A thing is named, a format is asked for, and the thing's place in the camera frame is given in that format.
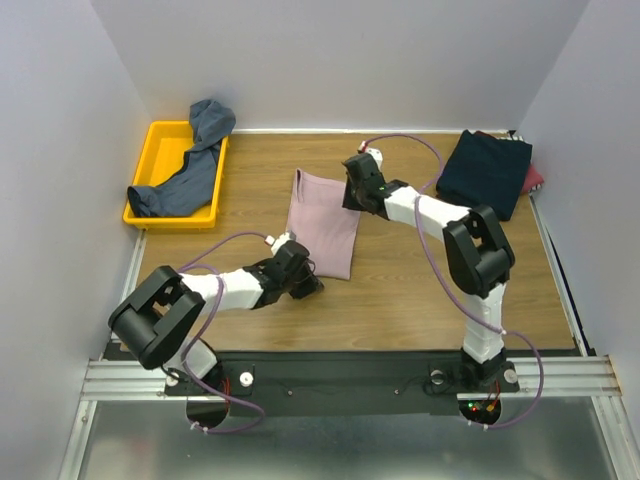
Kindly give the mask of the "pink tank top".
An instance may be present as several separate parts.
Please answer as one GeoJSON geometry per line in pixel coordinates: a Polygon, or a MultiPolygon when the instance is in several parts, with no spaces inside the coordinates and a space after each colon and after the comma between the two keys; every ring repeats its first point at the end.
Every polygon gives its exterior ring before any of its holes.
{"type": "Polygon", "coordinates": [[[351,278],[360,212],[342,206],[346,183],[297,169],[286,229],[310,252],[315,274],[351,278]]]}

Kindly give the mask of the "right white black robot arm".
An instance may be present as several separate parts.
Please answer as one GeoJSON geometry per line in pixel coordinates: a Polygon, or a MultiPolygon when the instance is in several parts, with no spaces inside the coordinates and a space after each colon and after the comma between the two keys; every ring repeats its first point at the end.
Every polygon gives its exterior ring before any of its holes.
{"type": "Polygon", "coordinates": [[[440,270],[445,293],[466,317],[460,378],[472,390],[491,384],[506,363],[502,303],[514,252],[492,208],[445,203],[399,180],[386,181],[378,154],[359,153],[343,165],[347,182],[343,206],[417,229],[424,248],[429,235],[444,245],[455,296],[440,270]]]}

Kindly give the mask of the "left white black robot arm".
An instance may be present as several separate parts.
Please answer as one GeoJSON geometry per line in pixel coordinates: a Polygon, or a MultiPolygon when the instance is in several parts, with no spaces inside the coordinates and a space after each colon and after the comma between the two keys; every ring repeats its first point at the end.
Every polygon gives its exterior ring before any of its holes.
{"type": "Polygon", "coordinates": [[[219,312],[257,310],[284,295],[302,300],[324,290],[309,251],[271,239],[271,256],[231,272],[204,264],[156,268],[108,318],[108,327],[146,370],[159,370],[169,389],[185,387],[237,401],[231,375],[202,339],[219,312]]]}

